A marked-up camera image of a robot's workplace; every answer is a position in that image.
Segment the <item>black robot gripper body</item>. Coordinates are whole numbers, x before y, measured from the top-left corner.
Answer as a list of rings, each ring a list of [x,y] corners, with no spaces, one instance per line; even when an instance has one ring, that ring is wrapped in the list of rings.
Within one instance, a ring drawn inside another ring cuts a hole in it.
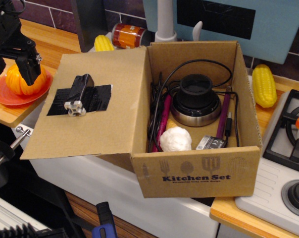
[[[11,0],[0,0],[0,57],[16,59],[25,56],[37,58],[36,44],[21,32],[19,15],[26,8],[25,1],[21,10],[16,10]]]

